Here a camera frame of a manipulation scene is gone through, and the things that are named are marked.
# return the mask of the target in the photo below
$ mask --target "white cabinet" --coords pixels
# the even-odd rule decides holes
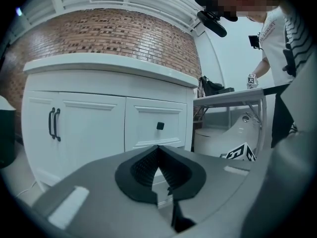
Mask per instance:
[[[24,96],[23,141],[35,177],[53,185],[64,177],[60,145],[53,139],[54,107],[58,93],[27,92]]]
[[[124,97],[60,93],[62,154],[66,174],[94,160],[124,152]]]
[[[184,146],[186,116],[184,103],[127,98],[125,150],[162,144]]]

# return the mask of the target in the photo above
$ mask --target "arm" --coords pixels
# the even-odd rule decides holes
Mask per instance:
[[[270,65],[267,58],[263,58],[257,68],[252,72],[252,74],[255,74],[257,78],[262,77],[268,72],[269,68]]]

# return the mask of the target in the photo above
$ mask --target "white t-shirt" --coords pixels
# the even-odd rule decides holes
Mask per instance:
[[[285,20],[281,8],[267,13],[265,23],[259,35],[263,49],[263,58],[267,57],[270,64],[275,86],[290,83],[293,77],[282,69],[287,65],[283,49]]]

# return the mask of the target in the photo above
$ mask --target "black knob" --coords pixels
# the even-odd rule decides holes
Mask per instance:
[[[157,129],[163,130],[164,129],[164,122],[158,122]]]

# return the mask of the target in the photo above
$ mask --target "black rubber cover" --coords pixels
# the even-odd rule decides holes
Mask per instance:
[[[202,166],[164,146],[153,146],[121,163],[115,181],[129,198],[157,205],[152,184],[158,168],[172,190],[174,202],[195,197],[206,182]]]

